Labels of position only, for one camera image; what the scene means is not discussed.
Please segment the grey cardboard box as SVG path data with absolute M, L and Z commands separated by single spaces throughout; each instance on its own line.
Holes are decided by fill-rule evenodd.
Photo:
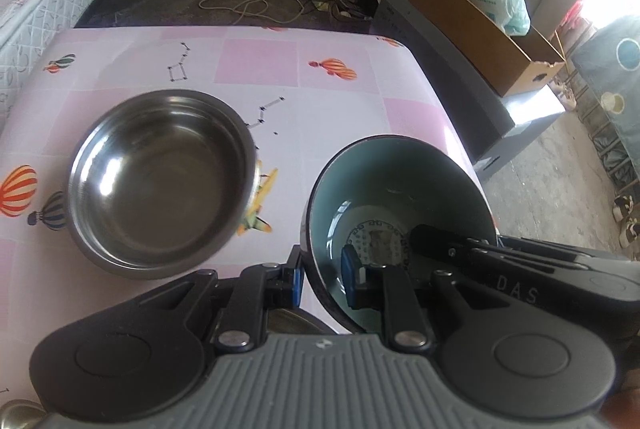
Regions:
M 565 112 L 549 87 L 499 97 L 463 53 L 409 0 L 381 0 L 370 32 L 397 40 L 411 50 L 483 183 Z

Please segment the teal ceramic bowl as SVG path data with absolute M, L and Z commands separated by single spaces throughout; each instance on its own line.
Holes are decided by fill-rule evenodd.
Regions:
M 380 313 L 349 308 L 342 282 L 346 245 L 362 263 L 407 265 L 419 224 L 493 243 L 497 229 L 482 189 L 449 156 L 421 140 L 382 134 L 352 142 L 311 189 L 300 248 L 312 290 L 335 321 L 376 333 Z

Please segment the brown cardboard box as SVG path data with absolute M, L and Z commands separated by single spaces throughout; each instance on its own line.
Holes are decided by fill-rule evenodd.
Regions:
M 433 23 L 501 97 L 536 91 L 565 65 L 536 28 L 511 37 L 470 0 L 409 0 Z

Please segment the large steel plate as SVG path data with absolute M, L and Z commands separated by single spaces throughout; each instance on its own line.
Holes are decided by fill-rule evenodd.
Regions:
M 30 429 L 46 417 L 46 412 L 35 402 L 12 400 L 2 406 L 1 429 Z

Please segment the steel bowl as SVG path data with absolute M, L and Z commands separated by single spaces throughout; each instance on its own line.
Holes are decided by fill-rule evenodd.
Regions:
M 336 335 L 336 331 L 303 309 L 273 309 L 267 312 L 271 334 Z
M 81 253 L 127 279 L 166 279 L 228 244 L 250 210 L 257 149 L 226 102 L 186 89 L 140 94 L 78 141 L 65 215 Z

